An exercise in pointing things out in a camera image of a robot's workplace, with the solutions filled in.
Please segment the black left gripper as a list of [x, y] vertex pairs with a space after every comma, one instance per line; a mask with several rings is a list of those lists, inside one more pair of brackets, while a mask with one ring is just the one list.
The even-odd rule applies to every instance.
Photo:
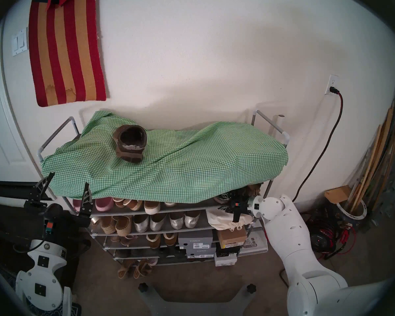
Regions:
[[37, 216], [41, 225], [41, 236], [35, 239], [48, 242], [79, 241], [79, 229], [90, 225], [93, 209], [93, 198], [89, 183], [85, 183], [81, 205], [78, 214], [71, 214], [57, 203], [46, 205], [41, 201], [51, 201], [46, 191], [55, 173], [50, 172], [47, 177], [37, 182], [33, 187], [33, 200], [27, 200], [24, 208]]

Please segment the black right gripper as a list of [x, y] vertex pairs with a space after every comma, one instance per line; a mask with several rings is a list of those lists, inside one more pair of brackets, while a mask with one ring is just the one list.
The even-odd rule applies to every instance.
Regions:
[[250, 215], [248, 211], [248, 201], [249, 201], [249, 194], [247, 193], [233, 193], [231, 194], [231, 211], [233, 213], [233, 222], [239, 222], [240, 216], [243, 215]]

